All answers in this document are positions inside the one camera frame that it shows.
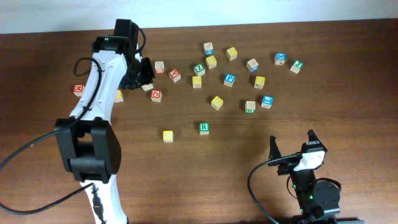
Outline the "green V block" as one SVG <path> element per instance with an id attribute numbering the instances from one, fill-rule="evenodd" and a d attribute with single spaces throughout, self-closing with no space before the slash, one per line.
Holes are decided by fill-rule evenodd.
<path id="1" fill-rule="evenodd" d="M 142 88 L 144 91 L 149 91 L 149 90 L 151 90 L 151 89 L 154 88 L 154 84 L 153 84 L 153 83 L 145 84 L 145 85 L 142 85 L 141 88 Z"/>

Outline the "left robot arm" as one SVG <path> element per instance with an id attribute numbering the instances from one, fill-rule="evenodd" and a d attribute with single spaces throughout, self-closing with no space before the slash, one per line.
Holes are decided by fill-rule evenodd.
<path id="1" fill-rule="evenodd" d="M 119 89 L 135 90 L 155 77 L 137 43 L 141 33 L 133 21 L 117 19 L 113 34 L 96 38 L 83 94 L 70 117 L 55 123 L 63 166 L 86 192 L 96 223 L 129 221 L 118 193 L 121 146 L 111 127 L 111 112 Z"/>

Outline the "yellow C block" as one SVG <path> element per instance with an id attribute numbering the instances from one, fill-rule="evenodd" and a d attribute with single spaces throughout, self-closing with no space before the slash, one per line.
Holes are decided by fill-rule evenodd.
<path id="1" fill-rule="evenodd" d="M 173 142 L 174 141 L 174 132 L 172 130 L 163 131 L 163 141 L 164 142 Z"/>

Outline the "blue P block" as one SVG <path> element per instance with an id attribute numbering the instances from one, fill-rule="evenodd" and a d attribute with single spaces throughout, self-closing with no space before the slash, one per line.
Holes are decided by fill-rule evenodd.
<path id="1" fill-rule="evenodd" d="M 227 73 L 224 78 L 224 85 L 232 87 L 236 77 L 232 74 Z"/>

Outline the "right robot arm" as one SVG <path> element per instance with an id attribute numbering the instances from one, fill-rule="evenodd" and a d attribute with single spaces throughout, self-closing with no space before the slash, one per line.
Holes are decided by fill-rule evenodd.
<path id="1" fill-rule="evenodd" d="M 316 178 L 315 171 L 323 165 L 328 152 L 313 130 L 301 150 L 282 156 L 275 136 L 270 137 L 269 162 L 277 166 L 279 175 L 288 175 L 292 181 L 301 214 L 294 223 L 364 223 L 358 218 L 337 218 L 340 213 L 341 184 L 326 177 Z"/>

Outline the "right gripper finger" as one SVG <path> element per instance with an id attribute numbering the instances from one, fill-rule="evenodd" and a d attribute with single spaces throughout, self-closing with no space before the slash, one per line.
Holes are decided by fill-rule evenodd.
<path id="1" fill-rule="evenodd" d="M 270 151 L 269 151 L 269 160 L 273 161 L 281 158 L 281 153 L 276 143 L 276 137 L 270 136 Z"/>
<path id="2" fill-rule="evenodd" d="M 314 130 L 309 129 L 307 135 L 308 135 L 308 142 L 306 143 L 307 152 L 325 151 L 325 146 L 318 139 Z"/>

